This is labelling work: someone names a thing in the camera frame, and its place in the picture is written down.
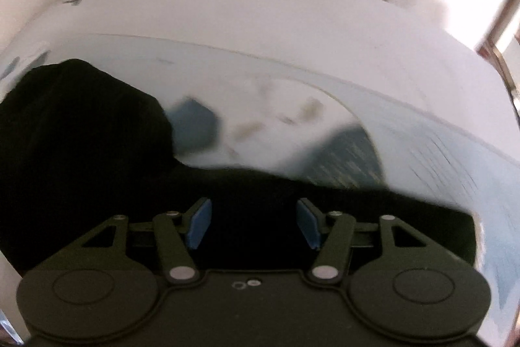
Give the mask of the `black garment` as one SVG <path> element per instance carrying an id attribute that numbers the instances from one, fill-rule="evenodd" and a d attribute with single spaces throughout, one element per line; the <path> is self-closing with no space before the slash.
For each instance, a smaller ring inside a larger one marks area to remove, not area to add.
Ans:
<path id="1" fill-rule="evenodd" d="M 86 61 L 26 73 L 1 103 L 1 250 L 25 274 L 115 215 L 141 223 L 199 199 L 231 209 L 219 242 L 238 270 L 288 267 L 285 213 L 306 198 L 359 221 L 394 215 L 468 262 L 472 217 L 387 190 L 328 188 L 176 159 L 160 103 Z"/>

